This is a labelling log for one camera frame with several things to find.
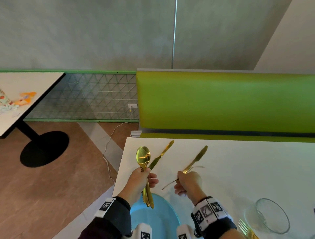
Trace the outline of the white table with black base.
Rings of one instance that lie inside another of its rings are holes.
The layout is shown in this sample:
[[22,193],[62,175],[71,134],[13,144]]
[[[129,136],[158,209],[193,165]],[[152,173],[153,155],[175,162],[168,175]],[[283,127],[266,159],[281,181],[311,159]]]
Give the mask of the white table with black base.
[[3,72],[0,73],[0,104],[13,104],[24,92],[37,92],[29,105],[0,115],[0,138],[6,138],[14,129],[20,130],[30,141],[20,154],[26,167],[47,165],[60,157],[69,145],[69,136],[62,131],[39,135],[25,121],[25,117],[65,77],[64,72]]

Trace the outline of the green bench seat cushion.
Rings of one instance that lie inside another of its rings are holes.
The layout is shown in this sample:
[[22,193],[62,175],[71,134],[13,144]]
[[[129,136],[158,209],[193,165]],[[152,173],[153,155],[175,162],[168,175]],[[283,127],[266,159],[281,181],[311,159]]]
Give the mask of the green bench seat cushion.
[[197,139],[197,140],[276,141],[276,142],[315,143],[315,137],[275,137],[275,136],[240,136],[240,135],[173,134],[173,133],[141,133],[140,137],[141,138]]

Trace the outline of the person's right hand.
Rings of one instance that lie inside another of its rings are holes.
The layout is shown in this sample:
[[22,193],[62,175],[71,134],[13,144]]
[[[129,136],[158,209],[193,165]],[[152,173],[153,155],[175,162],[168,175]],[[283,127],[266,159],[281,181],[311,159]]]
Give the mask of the person's right hand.
[[174,186],[175,194],[178,196],[187,196],[195,206],[207,196],[202,189],[202,179],[200,175],[194,171],[187,174],[189,175],[187,184],[177,184],[176,180],[176,185]]

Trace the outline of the person's right forearm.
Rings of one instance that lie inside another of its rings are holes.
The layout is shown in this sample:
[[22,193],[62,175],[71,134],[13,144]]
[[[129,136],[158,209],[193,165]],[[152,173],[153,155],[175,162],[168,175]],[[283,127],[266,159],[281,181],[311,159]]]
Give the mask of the person's right forearm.
[[223,218],[210,224],[204,231],[200,231],[194,223],[196,232],[204,239],[245,239],[237,226],[229,218]]

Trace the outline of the clear glass bowl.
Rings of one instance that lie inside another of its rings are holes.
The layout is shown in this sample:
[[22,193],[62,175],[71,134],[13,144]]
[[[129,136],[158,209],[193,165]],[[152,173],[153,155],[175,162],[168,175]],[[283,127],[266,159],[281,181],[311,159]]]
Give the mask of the clear glass bowl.
[[260,198],[244,213],[245,221],[255,232],[283,235],[291,224],[286,212],[273,200]]

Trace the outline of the gold spoon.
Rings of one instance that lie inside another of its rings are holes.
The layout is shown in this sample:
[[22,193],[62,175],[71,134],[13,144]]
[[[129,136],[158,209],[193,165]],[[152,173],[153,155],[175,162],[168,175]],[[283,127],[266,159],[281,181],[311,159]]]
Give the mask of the gold spoon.
[[[136,161],[137,161],[138,165],[143,164],[144,162],[147,162],[147,165],[148,165],[148,163],[150,162],[150,158],[151,158],[151,153],[147,147],[140,146],[137,149]],[[149,186],[148,180],[146,183],[146,189],[147,189],[147,195],[148,195],[149,202],[150,202],[150,207],[153,209],[154,208],[154,201],[153,201],[152,193],[150,191],[150,186]]]
[[[145,168],[146,168],[147,162],[144,162],[143,164],[139,164],[139,165],[140,165],[141,170],[143,172],[145,170]],[[143,189],[143,193],[142,194],[143,194],[143,202],[146,204],[147,207],[150,207],[150,202],[149,202],[149,198],[148,198],[148,195],[147,195],[146,186]]]

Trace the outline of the person's left hand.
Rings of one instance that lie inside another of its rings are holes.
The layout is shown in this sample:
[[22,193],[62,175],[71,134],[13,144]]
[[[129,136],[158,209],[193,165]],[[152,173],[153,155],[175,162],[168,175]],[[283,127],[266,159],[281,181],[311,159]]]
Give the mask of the person's left hand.
[[159,183],[155,173],[150,173],[148,176],[141,176],[138,172],[138,168],[135,169],[130,175],[123,190],[117,196],[124,199],[130,206],[132,206],[140,198],[140,194],[145,188],[147,180],[150,188],[154,188]]

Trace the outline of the gold fork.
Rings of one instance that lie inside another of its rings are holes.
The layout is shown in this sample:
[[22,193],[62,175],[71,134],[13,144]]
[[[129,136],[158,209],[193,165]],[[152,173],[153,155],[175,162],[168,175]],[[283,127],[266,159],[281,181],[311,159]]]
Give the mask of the gold fork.
[[247,239],[259,239],[254,231],[242,219],[239,219],[238,227]]

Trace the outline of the white marker wristband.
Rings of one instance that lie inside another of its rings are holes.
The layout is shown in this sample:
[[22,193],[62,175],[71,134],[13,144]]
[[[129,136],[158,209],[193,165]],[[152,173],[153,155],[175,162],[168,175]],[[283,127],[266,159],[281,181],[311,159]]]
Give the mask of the white marker wristband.
[[98,218],[104,218],[104,215],[108,211],[108,209],[111,207],[111,205],[114,203],[116,199],[115,198],[106,198],[105,202],[102,204],[100,209],[95,213],[95,217]]
[[200,231],[204,231],[210,224],[219,219],[229,218],[233,222],[232,217],[215,198],[206,198],[200,201],[194,207],[191,217]]

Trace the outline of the person's left forearm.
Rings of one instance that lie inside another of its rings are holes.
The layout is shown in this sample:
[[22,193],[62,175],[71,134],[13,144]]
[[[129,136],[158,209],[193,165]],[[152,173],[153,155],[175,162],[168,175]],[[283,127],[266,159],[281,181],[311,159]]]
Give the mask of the person's left forearm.
[[78,239],[121,239],[132,230],[131,206],[116,196],[104,218],[94,217]]

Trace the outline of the light blue plate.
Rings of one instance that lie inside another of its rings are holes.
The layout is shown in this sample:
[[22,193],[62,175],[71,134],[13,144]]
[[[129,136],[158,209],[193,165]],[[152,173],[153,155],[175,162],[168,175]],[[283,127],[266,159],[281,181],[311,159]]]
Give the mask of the light blue plate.
[[150,225],[153,239],[178,239],[176,229],[180,225],[173,207],[163,197],[152,193],[154,209],[147,207],[142,197],[131,207],[132,230],[140,223]]

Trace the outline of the metal pole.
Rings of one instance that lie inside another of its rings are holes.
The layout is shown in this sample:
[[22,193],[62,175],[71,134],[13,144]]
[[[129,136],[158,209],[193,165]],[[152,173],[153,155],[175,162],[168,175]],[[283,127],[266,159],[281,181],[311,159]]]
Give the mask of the metal pole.
[[174,68],[174,56],[175,56],[175,37],[176,37],[176,22],[177,22],[177,7],[178,0],[174,0],[174,22],[173,22],[173,35],[172,35],[172,55],[171,55],[171,69]]

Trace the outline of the white marker block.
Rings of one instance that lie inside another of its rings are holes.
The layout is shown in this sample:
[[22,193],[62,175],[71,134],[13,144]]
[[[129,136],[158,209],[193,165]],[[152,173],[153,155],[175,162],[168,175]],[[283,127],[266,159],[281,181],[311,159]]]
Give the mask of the white marker block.
[[195,229],[190,225],[181,224],[176,229],[176,239],[198,239],[194,234]]
[[139,223],[131,232],[121,239],[152,239],[152,228],[145,223]]

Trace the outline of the pale crumpled wrapper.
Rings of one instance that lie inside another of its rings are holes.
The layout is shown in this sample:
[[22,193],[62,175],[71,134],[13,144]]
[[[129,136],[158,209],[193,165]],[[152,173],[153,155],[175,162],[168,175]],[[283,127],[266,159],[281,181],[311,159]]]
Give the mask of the pale crumpled wrapper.
[[14,110],[17,110],[19,108],[19,105],[16,104],[0,104],[0,115],[4,115],[6,113],[12,112]]

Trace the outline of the gold table knife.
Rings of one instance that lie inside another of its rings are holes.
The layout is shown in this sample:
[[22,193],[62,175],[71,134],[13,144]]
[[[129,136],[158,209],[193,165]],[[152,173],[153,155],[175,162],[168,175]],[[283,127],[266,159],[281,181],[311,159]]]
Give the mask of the gold table knife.
[[170,147],[174,144],[174,140],[172,140],[167,146],[166,148],[163,150],[163,152],[160,154],[160,156],[158,156],[157,158],[155,158],[152,163],[149,165],[150,170],[152,170],[155,165],[158,163],[158,161],[161,159],[161,157],[170,149]]
[[183,170],[183,173],[188,173],[188,171],[192,168],[195,162],[198,162],[204,154],[207,152],[208,146],[206,145],[199,153],[198,155],[193,159],[193,161]]

